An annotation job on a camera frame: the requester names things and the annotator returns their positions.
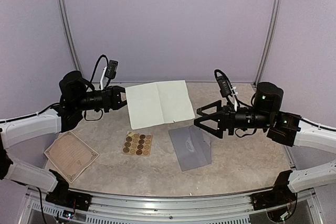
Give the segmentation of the beige letter sheet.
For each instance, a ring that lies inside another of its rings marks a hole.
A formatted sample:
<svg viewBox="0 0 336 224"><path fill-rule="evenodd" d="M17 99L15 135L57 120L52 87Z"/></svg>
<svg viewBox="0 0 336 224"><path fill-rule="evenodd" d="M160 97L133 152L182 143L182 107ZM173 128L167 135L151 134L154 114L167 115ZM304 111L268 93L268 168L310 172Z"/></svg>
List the beige letter sheet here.
<svg viewBox="0 0 336 224"><path fill-rule="evenodd" d="M125 94L133 130L195 118L184 80L131 86L125 89Z"/></svg>

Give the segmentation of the grey envelope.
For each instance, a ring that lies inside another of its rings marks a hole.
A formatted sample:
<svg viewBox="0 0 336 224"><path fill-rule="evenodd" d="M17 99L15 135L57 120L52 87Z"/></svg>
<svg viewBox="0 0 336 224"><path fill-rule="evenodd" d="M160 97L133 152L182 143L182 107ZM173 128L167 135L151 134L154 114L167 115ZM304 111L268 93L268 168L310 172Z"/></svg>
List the grey envelope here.
<svg viewBox="0 0 336 224"><path fill-rule="evenodd" d="M203 167L212 163L211 139L193 125L169 130L181 171Z"/></svg>

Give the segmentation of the ornate bordered letter sheet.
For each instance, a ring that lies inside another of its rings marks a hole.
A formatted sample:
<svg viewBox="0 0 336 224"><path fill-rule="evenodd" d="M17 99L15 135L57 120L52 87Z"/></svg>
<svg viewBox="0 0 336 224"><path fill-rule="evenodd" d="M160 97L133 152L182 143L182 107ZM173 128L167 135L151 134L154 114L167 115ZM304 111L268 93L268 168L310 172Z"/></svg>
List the ornate bordered letter sheet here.
<svg viewBox="0 0 336 224"><path fill-rule="evenodd" d="M99 157L98 152L71 131L58 137L44 154L70 184Z"/></svg>

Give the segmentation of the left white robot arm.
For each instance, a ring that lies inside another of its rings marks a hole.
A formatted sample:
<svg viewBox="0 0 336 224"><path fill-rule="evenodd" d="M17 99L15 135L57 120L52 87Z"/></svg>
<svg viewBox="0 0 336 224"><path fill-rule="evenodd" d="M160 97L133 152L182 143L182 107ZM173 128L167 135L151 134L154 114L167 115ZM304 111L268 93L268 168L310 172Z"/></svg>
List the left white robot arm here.
<svg viewBox="0 0 336 224"><path fill-rule="evenodd" d="M53 197L66 206L73 201L74 195L71 190L60 185L61 175L10 157L7 150L36 137L73 130L83 119L84 111L108 113L124 107L127 102L121 99L125 88L109 86L97 90L77 70L67 73L59 87L61 98L58 103L35 114L1 121L1 179L52 192Z"/></svg>

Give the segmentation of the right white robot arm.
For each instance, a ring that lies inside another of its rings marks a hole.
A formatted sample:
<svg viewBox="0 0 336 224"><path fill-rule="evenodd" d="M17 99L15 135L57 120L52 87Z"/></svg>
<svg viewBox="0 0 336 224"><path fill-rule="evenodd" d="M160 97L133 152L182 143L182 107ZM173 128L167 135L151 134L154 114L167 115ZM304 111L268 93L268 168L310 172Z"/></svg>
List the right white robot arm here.
<svg viewBox="0 0 336 224"><path fill-rule="evenodd" d="M237 129L262 129L269 139L281 145L309 147L335 153L335 129L309 121L299 115L281 112L283 90L270 82L257 84L254 103L235 108L220 100L197 109L194 125L217 138L224 132L234 135ZM273 205L281 204L289 191L298 193L308 188L335 183L335 161L302 170L288 170L278 175L275 189L269 192Z"/></svg>

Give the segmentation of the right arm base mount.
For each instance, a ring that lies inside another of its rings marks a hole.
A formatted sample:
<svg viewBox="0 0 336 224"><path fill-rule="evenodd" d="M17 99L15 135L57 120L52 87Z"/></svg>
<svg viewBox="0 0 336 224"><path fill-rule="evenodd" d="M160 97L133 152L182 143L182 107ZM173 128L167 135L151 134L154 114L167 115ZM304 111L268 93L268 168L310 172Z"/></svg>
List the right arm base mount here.
<svg viewBox="0 0 336 224"><path fill-rule="evenodd" d="M254 210L272 208L297 200L297 194L292 193L287 186L275 186L271 190L251 195Z"/></svg>

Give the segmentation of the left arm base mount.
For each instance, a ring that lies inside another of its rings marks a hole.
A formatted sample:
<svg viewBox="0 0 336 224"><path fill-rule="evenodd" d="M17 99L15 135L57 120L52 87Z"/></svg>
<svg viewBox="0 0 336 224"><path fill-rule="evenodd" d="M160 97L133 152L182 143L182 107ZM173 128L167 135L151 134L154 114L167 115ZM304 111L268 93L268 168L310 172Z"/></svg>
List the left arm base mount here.
<svg viewBox="0 0 336 224"><path fill-rule="evenodd" d="M88 211L92 196L69 190L67 186L57 186L52 192L47 193L46 201L55 205L71 208L74 210Z"/></svg>

